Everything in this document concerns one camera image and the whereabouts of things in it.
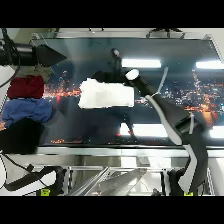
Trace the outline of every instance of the blue cloth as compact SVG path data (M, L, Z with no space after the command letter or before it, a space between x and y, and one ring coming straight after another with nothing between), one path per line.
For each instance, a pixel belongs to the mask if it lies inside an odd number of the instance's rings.
M27 117L34 121L47 122L52 113L52 105L45 99L14 99L6 103L2 113L5 128Z

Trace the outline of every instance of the white cloth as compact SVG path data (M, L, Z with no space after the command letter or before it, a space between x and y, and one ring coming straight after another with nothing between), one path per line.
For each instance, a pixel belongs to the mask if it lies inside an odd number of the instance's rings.
M80 108L134 106L134 88L120 83L100 83L95 79L87 79L82 82L80 89Z

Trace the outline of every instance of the yellow-green label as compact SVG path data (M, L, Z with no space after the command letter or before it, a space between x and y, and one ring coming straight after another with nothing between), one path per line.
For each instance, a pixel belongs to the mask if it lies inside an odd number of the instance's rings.
M194 196L194 194L193 194L193 192L191 192L189 194L187 194L187 193L184 192L184 196Z
M40 196L49 196L50 192L51 191L49 189L41 189Z

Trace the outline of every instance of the red cloth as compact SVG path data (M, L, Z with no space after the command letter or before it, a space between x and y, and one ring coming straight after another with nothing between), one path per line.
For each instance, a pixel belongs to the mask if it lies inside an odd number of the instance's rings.
M16 98L42 98L44 82L41 76L27 76L26 78L14 78L7 91L10 99Z

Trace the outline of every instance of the pile of clothes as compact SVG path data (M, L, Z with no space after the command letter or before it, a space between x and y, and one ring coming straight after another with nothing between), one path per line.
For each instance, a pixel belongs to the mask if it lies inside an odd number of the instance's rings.
M43 99L44 84L50 68L22 67L7 91L10 99L2 112L5 130L0 132L0 150L4 153L32 154L35 152L42 123L50 120L52 105Z

